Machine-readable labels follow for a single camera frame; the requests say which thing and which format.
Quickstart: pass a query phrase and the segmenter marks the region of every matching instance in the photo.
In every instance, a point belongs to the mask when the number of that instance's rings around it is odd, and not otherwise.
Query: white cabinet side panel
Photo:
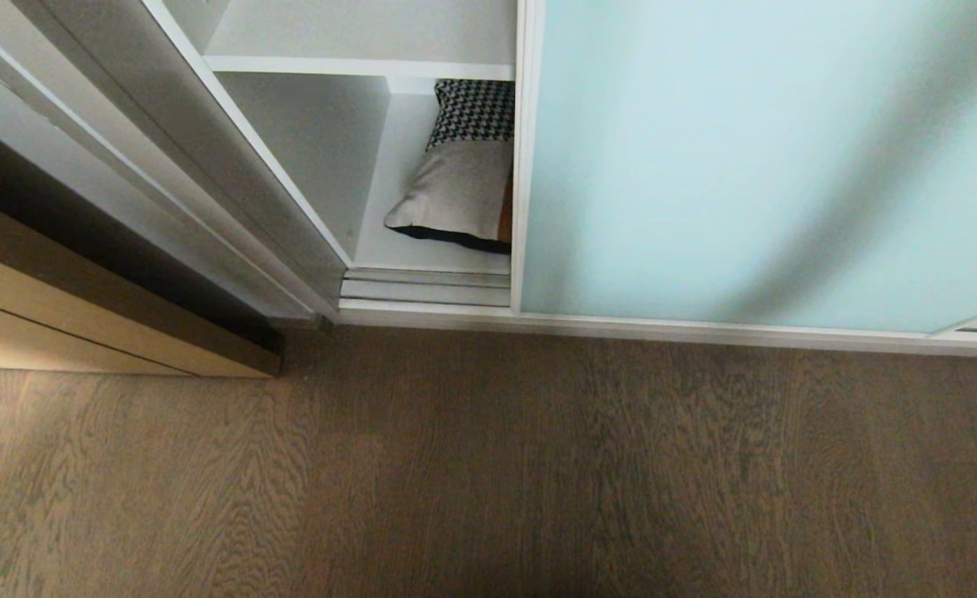
[[[204,52],[230,0],[163,0],[163,3],[189,41],[199,52]]]
[[[218,78],[330,233],[355,254],[389,110],[385,79],[233,72]]]

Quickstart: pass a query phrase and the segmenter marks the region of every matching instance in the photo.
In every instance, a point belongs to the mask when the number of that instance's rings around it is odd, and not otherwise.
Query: white shelf
[[[514,79],[518,0],[230,0],[213,71]]]
[[[381,133],[377,167],[356,247],[356,268],[508,275],[511,258],[454,243],[415,239],[385,227],[385,215],[404,198],[419,168],[438,113],[436,98],[393,95]]]

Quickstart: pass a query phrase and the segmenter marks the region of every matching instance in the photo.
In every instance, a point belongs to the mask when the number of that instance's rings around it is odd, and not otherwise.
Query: houndstooth pattern
[[[440,113],[425,150],[448,141],[514,139],[514,82],[442,79],[433,90]]]

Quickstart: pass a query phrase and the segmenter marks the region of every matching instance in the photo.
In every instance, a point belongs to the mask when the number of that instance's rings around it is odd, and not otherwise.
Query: baseboard
[[[977,356],[977,334],[854,332],[732,326],[702,322],[634,321],[634,319],[515,315],[507,307],[438,306],[432,303],[341,300],[339,323],[351,326],[392,326],[629,338],[640,341],[781,347],[831,351],[913,353],[913,355]]]

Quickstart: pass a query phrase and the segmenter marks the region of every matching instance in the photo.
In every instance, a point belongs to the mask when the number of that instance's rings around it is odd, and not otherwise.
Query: dark hardwood floor
[[[977,360],[341,328],[0,371],[0,596],[977,597]]]

